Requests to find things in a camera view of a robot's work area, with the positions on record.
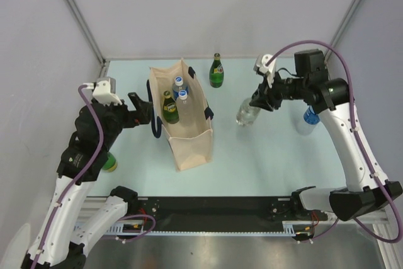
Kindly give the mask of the blue label bottle right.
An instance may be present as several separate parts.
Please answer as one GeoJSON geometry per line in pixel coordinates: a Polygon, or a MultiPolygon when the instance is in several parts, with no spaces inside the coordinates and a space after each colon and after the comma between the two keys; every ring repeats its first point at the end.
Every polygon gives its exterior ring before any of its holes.
{"type": "Polygon", "coordinates": [[[300,135],[309,135],[320,123],[320,117],[312,106],[309,106],[304,112],[302,118],[296,124],[296,130],[300,135]]]}

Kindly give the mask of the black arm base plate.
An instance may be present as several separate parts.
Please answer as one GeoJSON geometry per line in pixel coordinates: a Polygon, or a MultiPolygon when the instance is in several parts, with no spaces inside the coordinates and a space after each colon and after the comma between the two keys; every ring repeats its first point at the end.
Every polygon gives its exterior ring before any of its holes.
{"type": "Polygon", "coordinates": [[[292,197],[148,197],[128,204],[156,220],[158,231],[272,231],[284,221],[326,221],[320,210],[298,209],[292,197]]]}

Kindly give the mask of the clear glass bottle green cap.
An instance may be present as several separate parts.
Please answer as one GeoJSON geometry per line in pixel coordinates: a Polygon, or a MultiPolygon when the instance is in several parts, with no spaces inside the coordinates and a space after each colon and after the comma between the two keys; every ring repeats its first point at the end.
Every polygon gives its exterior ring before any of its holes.
{"type": "Polygon", "coordinates": [[[240,105],[236,115],[236,122],[240,126],[251,126],[257,119],[260,108],[250,105],[251,98],[246,98],[240,105]]]}

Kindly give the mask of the blue label water bottle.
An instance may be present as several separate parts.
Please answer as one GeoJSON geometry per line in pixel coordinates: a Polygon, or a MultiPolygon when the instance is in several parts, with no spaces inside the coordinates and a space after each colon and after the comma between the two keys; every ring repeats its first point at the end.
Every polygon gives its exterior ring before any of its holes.
{"type": "Polygon", "coordinates": [[[174,78],[174,83],[172,86],[174,100],[178,98],[179,92],[181,90],[185,90],[187,94],[189,94],[188,84],[184,81],[184,79],[181,76],[176,76],[174,78]]]}

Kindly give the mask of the aluminium corner post right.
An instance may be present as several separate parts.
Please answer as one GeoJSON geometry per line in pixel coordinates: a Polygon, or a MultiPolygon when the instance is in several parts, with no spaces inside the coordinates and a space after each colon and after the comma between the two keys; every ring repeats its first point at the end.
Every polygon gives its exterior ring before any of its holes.
{"type": "Polygon", "coordinates": [[[330,46],[332,46],[334,49],[338,46],[341,39],[343,38],[346,30],[349,27],[349,24],[351,23],[356,12],[360,8],[360,5],[362,2],[363,2],[363,0],[352,0],[350,2],[345,14],[343,15],[343,18],[342,18],[339,26],[336,29],[335,34],[332,36],[332,39],[330,41],[330,46]]]}

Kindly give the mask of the aluminium corner post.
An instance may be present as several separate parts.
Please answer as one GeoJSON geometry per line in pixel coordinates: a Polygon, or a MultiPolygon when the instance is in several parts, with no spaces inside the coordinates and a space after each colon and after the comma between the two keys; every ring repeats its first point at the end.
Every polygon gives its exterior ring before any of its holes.
{"type": "Polygon", "coordinates": [[[96,57],[97,61],[101,66],[105,63],[105,58],[102,55],[98,44],[89,28],[88,23],[86,22],[84,15],[82,14],[79,6],[76,3],[76,0],[64,0],[67,8],[71,12],[73,19],[75,20],[78,28],[84,36],[85,41],[89,45],[93,55],[96,57]]]}
{"type": "Polygon", "coordinates": [[[360,5],[362,2],[363,2],[363,0],[352,0],[350,2],[345,14],[343,15],[343,18],[342,18],[339,26],[336,29],[335,34],[332,36],[332,39],[330,41],[330,46],[332,46],[334,49],[338,46],[341,39],[343,38],[346,30],[349,27],[349,24],[351,23],[356,12],[360,8],[360,5]]]}

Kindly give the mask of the green Perrier bottle back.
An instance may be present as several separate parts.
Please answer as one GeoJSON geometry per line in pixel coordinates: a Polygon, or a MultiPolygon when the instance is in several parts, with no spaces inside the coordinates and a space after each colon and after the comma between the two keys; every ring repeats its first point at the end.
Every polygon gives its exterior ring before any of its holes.
{"type": "Polygon", "coordinates": [[[219,88],[224,81],[224,68],[220,61],[220,54],[215,53],[213,56],[213,62],[209,71],[209,81],[213,88],[219,88]]]}

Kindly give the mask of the beige canvas tote bag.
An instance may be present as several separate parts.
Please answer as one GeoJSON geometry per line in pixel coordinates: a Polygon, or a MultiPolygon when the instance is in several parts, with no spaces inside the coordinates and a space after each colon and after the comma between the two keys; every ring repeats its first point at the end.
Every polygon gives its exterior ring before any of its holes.
{"type": "Polygon", "coordinates": [[[165,135],[174,156],[177,171],[207,164],[212,160],[213,111],[191,66],[181,59],[169,68],[151,67],[147,92],[154,105],[152,132],[165,135]],[[190,114],[179,114],[179,122],[169,123],[163,117],[164,92],[173,92],[174,80],[181,77],[190,93],[190,114]]]}

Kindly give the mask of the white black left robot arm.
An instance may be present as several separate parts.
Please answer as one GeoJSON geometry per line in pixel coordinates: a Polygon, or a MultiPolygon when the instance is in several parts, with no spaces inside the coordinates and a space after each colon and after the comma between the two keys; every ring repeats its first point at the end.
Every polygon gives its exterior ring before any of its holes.
{"type": "Polygon", "coordinates": [[[85,99],[76,130],[62,153],[55,192],[45,222],[35,242],[26,252],[22,268],[83,268],[89,252],[107,230],[122,219],[137,219],[141,224],[156,221],[141,212],[137,192],[118,186],[92,217],[75,229],[81,207],[109,159],[109,150],[123,129],[147,125],[152,118],[152,103],[136,93],[128,97],[135,106],[124,103],[104,105],[85,99]]]}

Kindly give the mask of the aluminium corner post left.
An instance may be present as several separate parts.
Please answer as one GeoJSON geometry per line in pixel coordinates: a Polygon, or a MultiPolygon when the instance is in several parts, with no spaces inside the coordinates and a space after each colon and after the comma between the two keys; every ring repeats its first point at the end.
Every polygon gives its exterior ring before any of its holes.
{"type": "Polygon", "coordinates": [[[89,28],[88,23],[86,22],[84,15],[82,14],[79,6],[76,3],[76,0],[64,0],[67,8],[71,12],[73,19],[75,20],[78,28],[84,36],[85,41],[89,45],[93,55],[96,57],[97,61],[101,66],[105,63],[105,58],[102,55],[98,44],[89,28]]]}

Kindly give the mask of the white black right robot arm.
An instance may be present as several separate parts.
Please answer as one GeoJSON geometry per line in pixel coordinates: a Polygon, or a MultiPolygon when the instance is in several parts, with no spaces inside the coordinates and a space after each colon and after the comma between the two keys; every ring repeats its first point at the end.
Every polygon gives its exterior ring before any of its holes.
{"type": "Polygon", "coordinates": [[[379,210],[391,199],[402,195],[402,186],[391,181],[377,163],[357,117],[349,102],[349,86],[344,79],[329,79],[324,54],[319,49],[294,55],[295,78],[281,78],[276,60],[270,54],[260,55],[254,71],[263,77],[250,102],[268,111],[279,109],[283,100],[302,100],[312,107],[325,126],[343,167],[346,186],[339,189],[314,186],[293,193],[296,200],[290,211],[297,219],[306,219],[313,210],[334,213],[348,221],[379,210]]]}

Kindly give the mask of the clear unlabelled plastic water bottle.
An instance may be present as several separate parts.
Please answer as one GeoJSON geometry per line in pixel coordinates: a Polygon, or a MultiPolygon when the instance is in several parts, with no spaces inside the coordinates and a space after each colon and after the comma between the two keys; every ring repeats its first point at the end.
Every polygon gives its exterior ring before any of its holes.
{"type": "Polygon", "coordinates": [[[192,127],[195,122],[193,100],[185,90],[179,92],[179,96],[176,99],[176,106],[181,124],[184,127],[192,127]]]}

